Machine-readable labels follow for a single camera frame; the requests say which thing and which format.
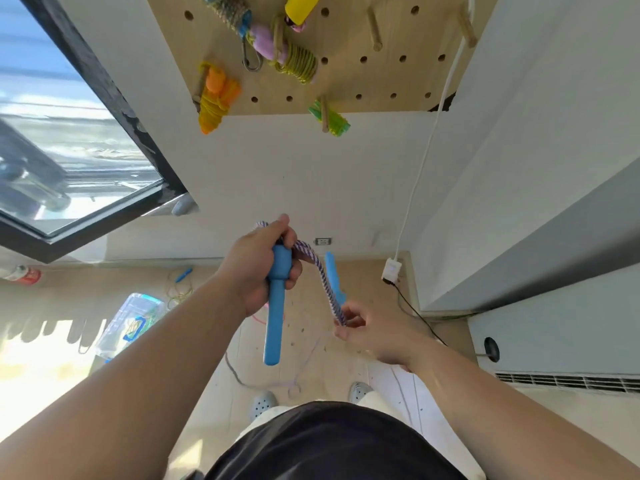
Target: clear plastic box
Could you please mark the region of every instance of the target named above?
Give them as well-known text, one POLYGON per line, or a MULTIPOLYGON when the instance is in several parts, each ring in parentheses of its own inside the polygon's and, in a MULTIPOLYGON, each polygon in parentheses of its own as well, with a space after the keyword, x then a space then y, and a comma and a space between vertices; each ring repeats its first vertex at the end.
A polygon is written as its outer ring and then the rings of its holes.
POLYGON ((111 360, 122 352, 166 313, 162 300, 146 294, 132 293, 102 332, 96 355, 111 360))

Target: electrical outlet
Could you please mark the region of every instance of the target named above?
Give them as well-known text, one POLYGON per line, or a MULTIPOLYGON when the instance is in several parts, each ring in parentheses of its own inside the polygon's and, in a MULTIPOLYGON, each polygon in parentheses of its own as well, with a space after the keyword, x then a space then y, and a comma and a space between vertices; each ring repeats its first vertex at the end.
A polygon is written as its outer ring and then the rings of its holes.
POLYGON ((331 246, 331 237, 316 237, 314 244, 316 246, 331 246))

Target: black window frame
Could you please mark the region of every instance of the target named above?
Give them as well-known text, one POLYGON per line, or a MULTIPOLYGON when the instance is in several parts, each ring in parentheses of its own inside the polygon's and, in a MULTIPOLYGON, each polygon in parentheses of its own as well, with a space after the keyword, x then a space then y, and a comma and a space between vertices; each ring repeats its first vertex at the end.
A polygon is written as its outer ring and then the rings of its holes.
POLYGON ((48 264, 187 193, 187 189, 69 20, 59 1, 20 1, 162 178, 154 185, 140 189, 49 234, 0 212, 0 246, 48 264))

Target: purple rope on floor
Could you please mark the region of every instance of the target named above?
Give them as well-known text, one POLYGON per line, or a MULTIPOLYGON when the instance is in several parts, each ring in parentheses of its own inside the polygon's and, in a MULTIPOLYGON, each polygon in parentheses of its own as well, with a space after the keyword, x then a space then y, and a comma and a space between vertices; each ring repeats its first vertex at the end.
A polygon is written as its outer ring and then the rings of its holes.
MULTIPOLYGON (((258 221, 256 227, 267 227, 269 224, 265 221, 258 221)), ((329 306, 331 306, 331 311, 333 316, 340 325, 346 325, 347 320, 342 313, 342 308, 340 307, 340 303, 338 303, 337 298, 335 297, 335 293, 331 289, 331 285, 329 284, 329 280, 326 277, 326 272, 324 270, 324 264, 320 260, 320 257, 316 254, 311 246, 309 246, 304 241, 296 241, 293 245, 293 249, 301 252, 305 256, 311 258, 313 263, 318 268, 318 272, 320 272, 320 280, 322 281, 322 287, 324 288, 324 292, 326 293, 326 297, 329 298, 329 306)))

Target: forearm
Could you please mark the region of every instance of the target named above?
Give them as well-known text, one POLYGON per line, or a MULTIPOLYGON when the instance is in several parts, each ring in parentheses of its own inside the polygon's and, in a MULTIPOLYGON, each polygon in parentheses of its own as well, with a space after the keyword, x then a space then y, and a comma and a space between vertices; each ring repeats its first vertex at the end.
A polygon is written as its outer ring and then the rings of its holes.
POLYGON ((421 340, 410 367, 489 478, 640 478, 593 436, 448 347, 421 340))
POLYGON ((243 313, 214 277, 0 444, 0 478, 160 478, 243 313))

